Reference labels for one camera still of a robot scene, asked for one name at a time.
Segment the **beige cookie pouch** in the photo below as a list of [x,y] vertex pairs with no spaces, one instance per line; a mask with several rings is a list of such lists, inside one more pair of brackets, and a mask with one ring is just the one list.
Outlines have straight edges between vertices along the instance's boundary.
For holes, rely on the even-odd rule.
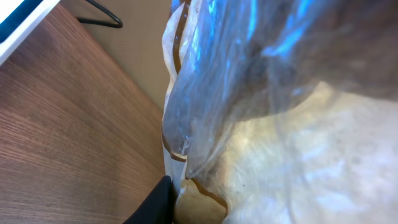
[[397,222],[397,1],[188,1],[177,223]]

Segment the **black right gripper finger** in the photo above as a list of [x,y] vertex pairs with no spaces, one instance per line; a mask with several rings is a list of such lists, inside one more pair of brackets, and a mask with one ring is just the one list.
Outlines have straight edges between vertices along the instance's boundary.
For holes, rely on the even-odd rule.
[[173,211],[172,179],[165,175],[123,224],[172,224]]

